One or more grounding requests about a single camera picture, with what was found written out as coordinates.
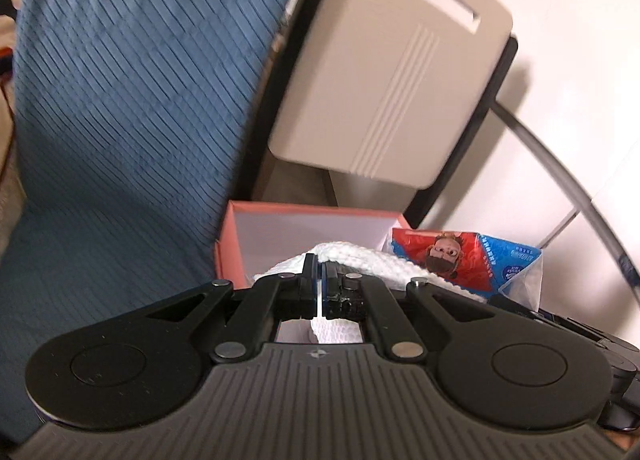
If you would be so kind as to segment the person right hand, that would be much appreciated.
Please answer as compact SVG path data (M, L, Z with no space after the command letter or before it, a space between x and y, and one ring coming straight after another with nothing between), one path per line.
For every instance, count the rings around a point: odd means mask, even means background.
M612 443L623 450L631 449L640 440L640 433L638 430L635 430L632 433L621 433L610 430L605 430L604 432Z

